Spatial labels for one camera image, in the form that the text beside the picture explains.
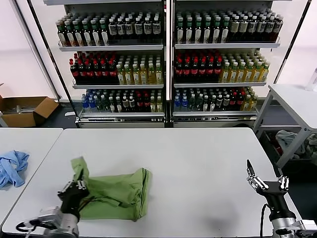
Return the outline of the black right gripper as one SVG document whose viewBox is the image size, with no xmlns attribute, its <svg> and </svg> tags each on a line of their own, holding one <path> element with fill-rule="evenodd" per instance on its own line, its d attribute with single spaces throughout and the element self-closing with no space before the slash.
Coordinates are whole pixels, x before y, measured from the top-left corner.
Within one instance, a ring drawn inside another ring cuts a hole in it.
<svg viewBox="0 0 317 238">
<path fill-rule="evenodd" d="M 250 160 L 247 160 L 247 181 L 254 190 L 259 189 L 259 195 L 266 198 L 270 208 L 270 220 L 294 218 L 296 215 L 288 208 L 284 195 L 289 190 L 289 177 L 281 175 L 278 181 L 263 181 L 256 176 Z"/>
</svg>

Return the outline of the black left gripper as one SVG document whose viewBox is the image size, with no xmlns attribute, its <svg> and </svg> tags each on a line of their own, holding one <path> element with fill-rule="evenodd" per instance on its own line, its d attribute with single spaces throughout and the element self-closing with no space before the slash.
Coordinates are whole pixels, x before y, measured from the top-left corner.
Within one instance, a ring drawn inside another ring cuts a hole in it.
<svg viewBox="0 0 317 238">
<path fill-rule="evenodd" d="M 57 192 L 62 201 L 60 210 L 64 214 L 77 214 L 81 200 L 87 196 L 84 171 L 80 171 L 75 176 L 75 183 L 77 187 L 72 187 L 73 182 L 69 181 L 61 191 Z"/>
</svg>

